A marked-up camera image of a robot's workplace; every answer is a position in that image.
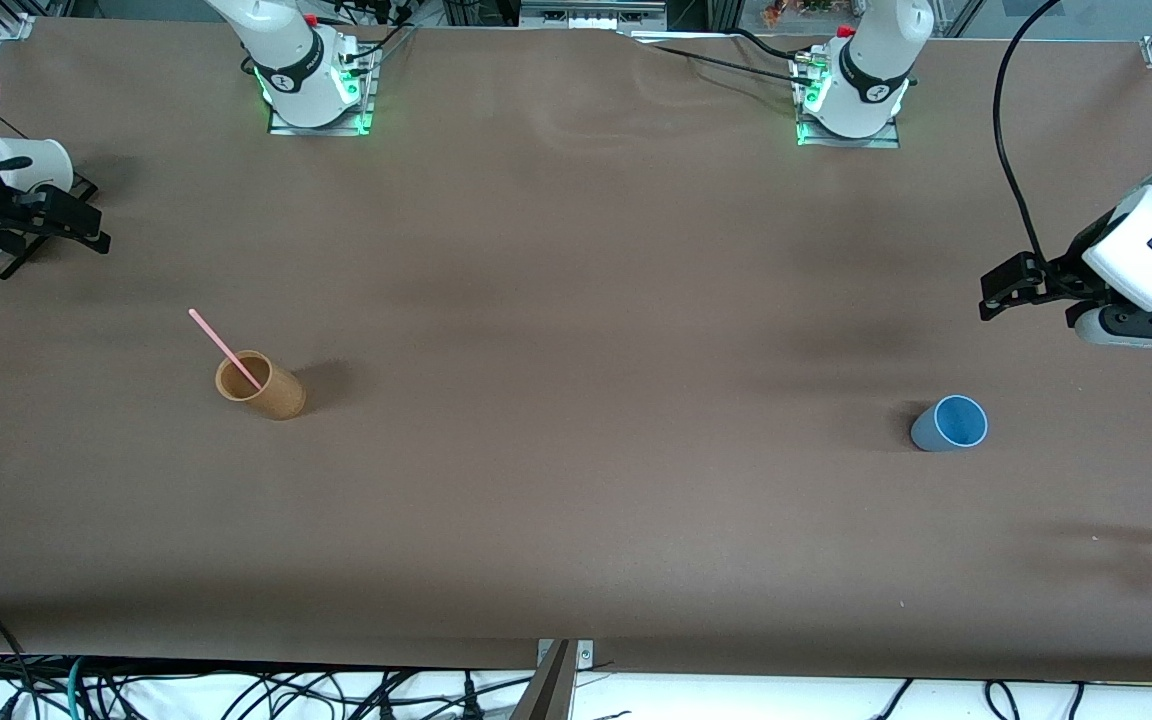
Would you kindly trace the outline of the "blue cup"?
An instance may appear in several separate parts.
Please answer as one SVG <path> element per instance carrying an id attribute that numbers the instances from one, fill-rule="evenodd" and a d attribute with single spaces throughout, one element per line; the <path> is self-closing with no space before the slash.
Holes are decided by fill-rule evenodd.
<path id="1" fill-rule="evenodd" d="M 973 397 L 950 395 L 914 420 L 910 438 L 919 450 L 957 452 L 977 447 L 988 432 L 988 416 Z"/>

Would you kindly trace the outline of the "pink chopstick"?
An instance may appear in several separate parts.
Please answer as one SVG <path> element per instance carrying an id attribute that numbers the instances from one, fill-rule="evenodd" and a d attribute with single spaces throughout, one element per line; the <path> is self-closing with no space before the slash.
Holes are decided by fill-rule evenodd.
<path id="1" fill-rule="evenodd" d="M 229 364 L 237 370 L 238 374 L 247 379 L 247 382 L 251 384 L 253 389 L 259 392 L 264 388 L 264 384 L 262 384 L 262 381 L 259 381 L 259 379 L 251 373 L 251 370 L 243 364 L 243 361 L 238 359 L 237 354 L 230 350 L 230 347 L 223 341 L 223 338 L 220 338 L 219 333 L 217 333 L 215 329 L 206 323 L 206 319 L 200 314 L 200 311 L 195 309 L 195 306 L 189 306 L 187 314 L 194 320 L 194 323 L 197 324 L 197 327 L 200 328 L 200 331 L 217 344 L 219 350 L 223 353 L 225 359 L 229 361 Z"/>

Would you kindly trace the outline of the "white cup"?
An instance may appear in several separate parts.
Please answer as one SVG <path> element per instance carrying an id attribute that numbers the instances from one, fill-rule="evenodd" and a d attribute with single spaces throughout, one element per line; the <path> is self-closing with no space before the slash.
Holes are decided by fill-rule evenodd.
<path id="1" fill-rule="evenodd" d="M 63 192 L 73 190 L 76 173 L 69 152 L 54 138 L 0 138 L 0 162 L 26 158 L 26 167 L 0 169 L 1 182 L 20 192 L 36 192 L 51 185 Z"/>

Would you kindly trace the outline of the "black cup rack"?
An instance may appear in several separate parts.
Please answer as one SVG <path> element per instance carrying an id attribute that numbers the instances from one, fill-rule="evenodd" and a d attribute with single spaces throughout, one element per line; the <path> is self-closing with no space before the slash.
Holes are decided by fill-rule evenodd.
<path id="1" fill-rule="evenodd" d="M 99 187 L 91 181 L 91 179 L 84 176 L 76 177 L 76 185 L 69 191 L 73 196 L 78 197 L 78 199 L 86 200 L 91 206 L 93 197 L 99 194 Z M 12 278 L 20 268 L 33 256 L 22 256 L 24 250 L 26 250 L 26 236 L 17 232 L 18 222 L 28 222 L 33 217 L 28 214 L 26 211 L 22 209 L 23 218 L 17 220 L 17 222 L 8 222 L 0 225 L 0 279 Z"/>

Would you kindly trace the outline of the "bamboo cup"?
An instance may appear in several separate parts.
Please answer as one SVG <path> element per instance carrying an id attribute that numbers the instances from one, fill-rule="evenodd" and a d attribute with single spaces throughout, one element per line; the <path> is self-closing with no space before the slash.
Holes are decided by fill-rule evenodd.
<path id="1" fill-rule="evenodd" d="M 306 388 L 296 376 L 262 353 L 238 351 L 236 357 L 238 363 L 221 361 L 214 374 L 221 397 L 271 420 L 297 418 L 305 410 Z"/>

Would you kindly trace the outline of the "grey metal device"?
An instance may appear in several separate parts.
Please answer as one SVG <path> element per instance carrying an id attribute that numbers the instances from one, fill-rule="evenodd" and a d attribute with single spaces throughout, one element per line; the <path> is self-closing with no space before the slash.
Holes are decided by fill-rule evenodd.
<path id="1" fill-rule="evenodd" d="M 666 0 L 518 0 L 517 26 L 666 32 Z"/>

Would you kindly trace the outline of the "dark metal pole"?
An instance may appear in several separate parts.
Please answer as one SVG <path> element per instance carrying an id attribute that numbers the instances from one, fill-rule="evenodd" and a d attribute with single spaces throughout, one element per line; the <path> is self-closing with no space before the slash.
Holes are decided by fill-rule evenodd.
<path id="1" fill-rule="evenodd" d="M 579 642 L 553 641 L 509 720 L 570 720 Z"/>

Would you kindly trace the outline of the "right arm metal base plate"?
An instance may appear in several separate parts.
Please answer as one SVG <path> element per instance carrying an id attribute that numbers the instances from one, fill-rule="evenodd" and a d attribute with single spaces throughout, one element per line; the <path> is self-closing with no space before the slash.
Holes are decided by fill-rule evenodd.
<path id="1" fill-rule="evenodd" d="M 262 99 L 268 104 L 273 136 L 357 137 L 371 132 L 384 51 L 379 44 L 339 36 L 342 53 L 323 54 L 314 71 L 291 91 L 285 71 L 257 71 Z"/>

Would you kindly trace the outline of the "silver table bracket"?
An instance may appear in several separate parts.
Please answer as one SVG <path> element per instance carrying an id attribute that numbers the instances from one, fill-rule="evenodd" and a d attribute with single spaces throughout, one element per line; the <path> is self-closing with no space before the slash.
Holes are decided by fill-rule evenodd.
<path id="1" fill-rule="evenodd" d="M 538 653 L 536 653 L 536 666 L 540 667 L 545 657 L 548 655 L 550 647 L 558 639 L 544 638 L 538 642 Z M 573 639 L 570 642 L 573 655 L 576 657 L 577 670 L 591 670 L 594 667 L 594 639 Z"/>

